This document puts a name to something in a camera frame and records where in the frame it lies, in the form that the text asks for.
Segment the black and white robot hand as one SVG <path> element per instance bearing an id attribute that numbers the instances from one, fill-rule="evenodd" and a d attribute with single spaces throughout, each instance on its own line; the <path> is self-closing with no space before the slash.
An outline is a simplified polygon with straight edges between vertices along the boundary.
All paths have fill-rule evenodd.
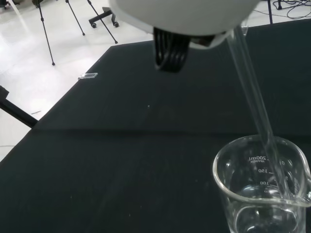
<path id="1" fill-rule="evenodd" d="M 257 0 L 111 0 L 122 21 L 153 35 L 155 66 L 177 73 L 189 48 L 207 50 L 223 43 L 250 15 Z"/>

